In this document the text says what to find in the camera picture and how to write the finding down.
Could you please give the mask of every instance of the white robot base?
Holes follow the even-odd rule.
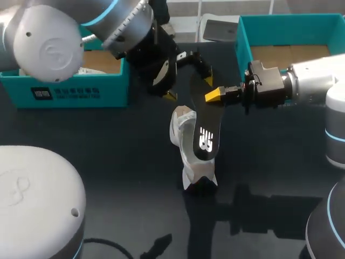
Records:
[[[80,259],[85,189],[60,155],[0,147],[0,258]]]

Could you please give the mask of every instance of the blue ring light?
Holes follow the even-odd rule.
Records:
[[[92,21],[88,23],[83,23],[82,26],[91,26],[100,22],[104,19],[104,17],[106,17],[110,13],[110,11],[116,6],[117,3],[118,0],[113,0],[109,7],[103,13],[101,13],[97,18],[93,19]]]
[[[326,129],[325,129],[325,133],[326,133],[327,136],[329,136],[331,139],[334,139],[334,140],[340,141],[340,142],[345,142],[345,139],[341,139],[341,138],[338,138],[338,137],[335,137],[335,136],[331,135]]]
[[[329,196],[328,196],[328,200],[327,200],[327,215],[328,215],[328,220],[329,220],[330,227],[332,228],[335,237],[338,239],[339,243],[340,243],[340,244],[343,246],[343,248],[345,249],[345,243],[342,241],[342,239],[340,238],[340,235],[339,235],[338,232],[336,231],[336,229],[335,229],[335,227],[334,227],[334,224],[333,224],[333,221],[332,221],[332,218],[331,218],[331,216],[330,216],[329,203],[330,203],[330,197],[331,197],[331,195],[332,195],[332,192],[333,192],[333,189],[335,188],[335,186],[332,188],[332,190],[330,191]]]
[[[79,253],[81,251],[81,247],[82,247],[82,242],[81,242],[81,244],[80,244],[80,246],[78,248],[78,251],[76,252],[75,256],[72,259],[76,259],[77,258],[77,256],[79,255]]]

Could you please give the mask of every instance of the black cable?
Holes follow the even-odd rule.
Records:
[[[113,247],[123,253],[128,259],[134,259],[134,257],[122,246],[119,244],[106,240],[106,239],[101,239],[101,238],[86,238],[84,239],[84,244],[88,243],[97,243],[97,244],[104,244],[106,246]]]

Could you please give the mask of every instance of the shoe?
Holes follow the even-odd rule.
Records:
[[[171,25],[171,23],[163,24],[161,25],[161,27],[169,36],[172,36],[174,38],[175,30],[174,30],[174,27]]]
[[[172,113],[170,122],[170,141],[180,148],[183,162],[182,181],[186,190],[190,185],[206,177],[216,186],[215,160],[203,161],[194,155],[193,134],[196,112],[186,106],[177,107]]]

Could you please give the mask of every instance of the logo on robot base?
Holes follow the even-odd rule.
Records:
[[[0,207],[15,206],[24,200],[30,181],[22,177],[22,172],[20,169],[12,169],[0,173]]]
[[[199,139],[199,147],[202,150],[206,150],[207,152],[212,152],[212,139],[213,139],[213,133],[205,130],[204,128],[200,128],[200,139]]]
[[[62,70],[71,63],[73,54],[63,39],[49,39],[41,47],[40,58],[48,68]]]

